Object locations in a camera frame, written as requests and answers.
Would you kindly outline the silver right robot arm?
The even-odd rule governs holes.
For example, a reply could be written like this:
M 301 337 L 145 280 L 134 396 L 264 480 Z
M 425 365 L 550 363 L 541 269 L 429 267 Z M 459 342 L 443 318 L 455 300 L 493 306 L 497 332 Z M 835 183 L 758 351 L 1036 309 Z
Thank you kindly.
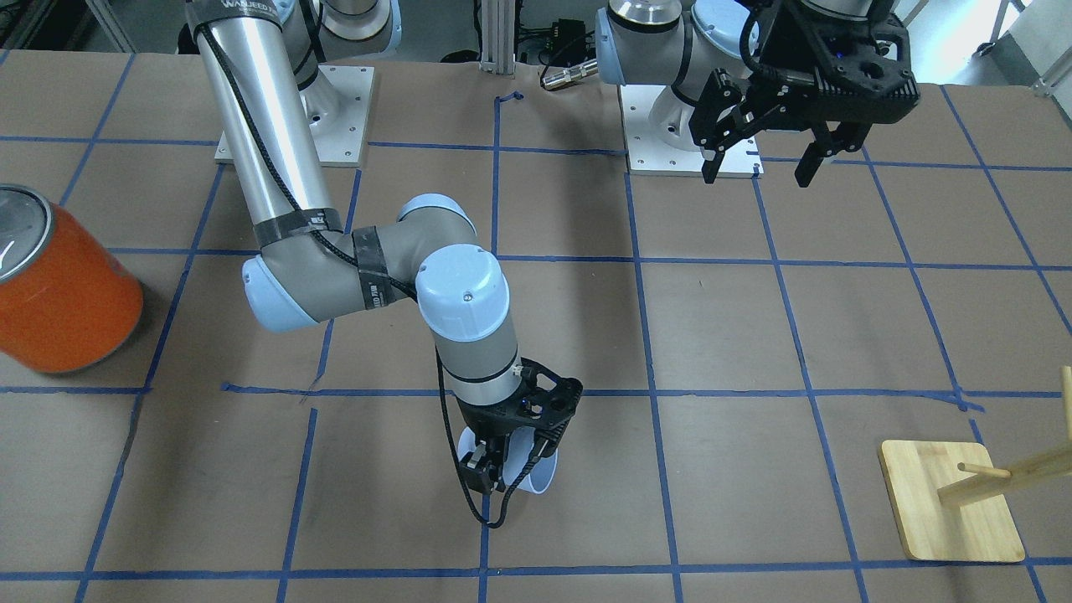
M 466 429 L 455 441 L 461 483 L 475 492 L 540 495 L 581 384 L 524 358 L 512 292 L 498 259 L 455 198 L 410 198 L 394 222 L 358 227 L 329 165 L 357 167 L 364 146 L 360 91 L 336 67 L 348 54 L 394 46 L 394 1 L 188 1 L 219 104 L 221 139 L 245 198 L 257 255 L 245 299 L 264 328 L 287 332 L 414 299 L 434 340 L 445 389 Z

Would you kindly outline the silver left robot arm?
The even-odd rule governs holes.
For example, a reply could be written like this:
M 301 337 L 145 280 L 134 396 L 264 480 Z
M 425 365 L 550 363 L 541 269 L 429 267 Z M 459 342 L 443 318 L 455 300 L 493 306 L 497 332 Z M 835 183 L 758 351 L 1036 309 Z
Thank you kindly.
M 612 386 L 658 389 L 801 389 L 794 344 L 775 290 L 775 267 L 731 251 L 760 241 L 760 214 L 745 208 L 761 171 L 743 165 L 719 182 L 724 156 L 766 130 L 816 138 L 796 170 L 807 186 L 819 165 L 855 152 L 870 126 L 911 111 L 918 95 L 893 100 L 891 80 L 842 85 L 861 69 L 895 75 L 873 49 L 863 11 L 831 12 L 821 1 L 611 1 L 595 27 L 600 80 L 575 92 L 533 89 L 509 112 L 512 142 L 549 153 L 508 162 L 510 203 L 524 217 L 559 217 L 521 232 L 519 218 L 498 248 L 565 255 L 577 276 L 604 270 L 642 232 L 666 244 L 627 262 L 624 286 L 583 286 L 574 325 L 594 326 L 582 366 L 609 369 Z

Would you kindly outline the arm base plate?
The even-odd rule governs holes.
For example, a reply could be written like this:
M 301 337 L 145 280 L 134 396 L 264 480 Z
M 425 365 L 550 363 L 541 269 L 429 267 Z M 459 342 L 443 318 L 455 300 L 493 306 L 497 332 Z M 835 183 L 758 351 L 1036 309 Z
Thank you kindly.
M 702 157 L 693 144 L 693 107 L 667 85 L 619 88 L 629 170 L 641 176 L 702 176 Z
M 373 92 L 372 67 L 318 65 L 299 80 L 291 65 L 256 59 L 251 64 L 207 58 L 224 131 L 214 159 L 241 174 L 271 179 L 265 157 L 280 175 L 322 167 L 358 168 L 363 157 Z

